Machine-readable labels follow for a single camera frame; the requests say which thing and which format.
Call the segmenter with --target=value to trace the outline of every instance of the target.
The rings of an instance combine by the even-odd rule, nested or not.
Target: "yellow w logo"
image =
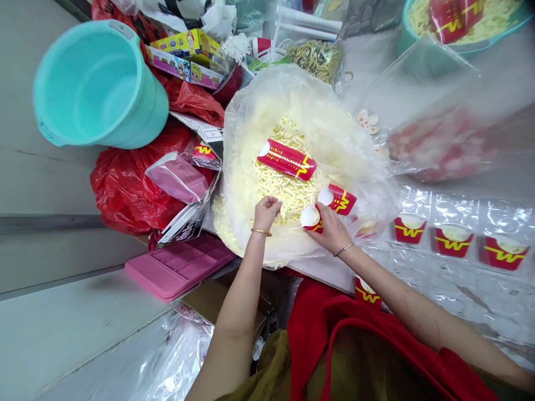
[[[335,212],[339,210],[344,210],[347,207],[349,200],[346,199],[346,194],[347,194],[347,191],[344,191],[344,194],[342,195],[342,201],[340,202],[340,206],[336,208]]]
[[[303,159],[303,165],[297,171],[297,174],[295,175],[296,177],[298,177],[300,173],[303,173],[303,174],[307,173],[307,167],[310,167],[310,164],[307,163],[307,160],[308,160],[308,156],[305,156],[305,158]]]
[[[320,228],[323,228],[323,221],[322,220],[320,220],[318,225],[312,231],[316,231],[317,229],[320,229]]]
[[[375,301],[377,301],[378,299],[381,298],[378,295],[368,294],[367,292],[362,291],[358,287],[355,287],[355,288],[357,289],[358,292],[360,292],[362,294],[362,297],[364,298],[365,301],[371,302],[372,304],[375,304]]]
[[[448,22],[448,23],[447,23],[446,25],[444,25],[443,27],[439,28],[439,29],[437,30],[437,32],[440,32],[440,31],[442,31],[442,30],[444,30],[444,29],[446,29],[446,28],[449,28],[450,33],[451,33],[451,32],[455,32],[457,29],[463,29],[463,23],[461,22],[460,19],[457,18],[457,19],[455,19],[455,20],[453,20],[453,21]]]
[[[501,250],[496,250],[487,246],[485,249],[491,252],[496,252],[496,259],[499,261],[505,260],[507,263],[513,263],[517,259],[524,259],[524,255],[513,255],[512,253],[505,253]]]
[[[483,11],[483,7],[485,6],[485,0],[479,0],[474,3],[470,7],[466,7],[461,14],[466,14],[471,9],[474,10],[474,15],[479,14],[481,11]]]
[[[197,146],[195,149],[196,150],[198,149],[199,153],[206,153],[206,154],[210,154],[210,152],[212,151],[212,149],[210,149],[207,146]]]
[[[396,228],[399,228],[401,230],[403,230],[403,236],[404,237],[416,237],[418,235],[418,233],[421,233],[421,232],[424,232],[424,230],[415,230],[415,229],[412,229],[412,228],[407,228],[407,227],[401,227],[401,226],[396,226]]]
[[[455,241],[448,241],[444,238],[435,237],[435,239],[438,239],[439,241],[444,242],[446,249],[454,249],[456,251],[460,251],[462,247],[465,245],[470,245],[470,242],[455,242]]]

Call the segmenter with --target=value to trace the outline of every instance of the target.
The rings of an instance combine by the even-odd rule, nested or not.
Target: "woman's hand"
[[[334,210],[321,202],[316,202],[316,205],[322,215],[323,233],[319,234],[316,231],[308,230],[306,232],[313,240],[334,255],[342,248],[347,247],[353,240]]]
[[[283,201],[275,197],[265,196],[260,199],[255,208],[255,223],[252,227],[269,232],[282,205]]]

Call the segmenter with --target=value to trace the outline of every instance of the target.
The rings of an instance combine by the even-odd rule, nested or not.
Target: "pink plastic tray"
[[[128,261],[127,274],[164,302],[185,293],[236,257],[207,233]]]

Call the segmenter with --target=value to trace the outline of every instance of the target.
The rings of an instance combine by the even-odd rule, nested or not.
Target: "silver bracelet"
[[[347,247],[342,248],[342,249],[339,250],[337,253],[335,253],[335,254],[333,255],[333,257],[337,257],[337,256],[338,256],[339,254],[341,254],[343,251],[346,251],[351,245],[354,245],[354,243],[352,242],[352,243],[350,243]]]

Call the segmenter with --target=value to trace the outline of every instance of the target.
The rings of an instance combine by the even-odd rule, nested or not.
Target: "turquoise bucket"
[[[412,29],[411,23],[408,19],[408,12],[411,9],[414,1],[415,0],[406,0],[405,6],[403,7],[403,16],[401,19],[402,32],[396,48],[396,53],[398,57],[400,57],[409,47],[411,47],[419,39],[419,36]],[[463,58],[471,60],[483,50],[488,49],[490,46],[498,42],[500,39],[503,39],[506,36],[509,36],[520,28],[522,28],[529,22],[532,17],[533,13],[531,11],[529,2],[523,1],[522,5],[509,18],[511,25],[501,34],[476,43],[467,43],[465,45],[452,44],[447,45],[447,47],[456,52],[458,55],[462,56]],[[439,65],[442,62],[442,59],[435,60],[435,62]]]
[[[137,149],[152,142],[169,100],[146,66],[139,37],[110,19],[61,35],[41,60],[33,107],[43,136],[56,146]]]

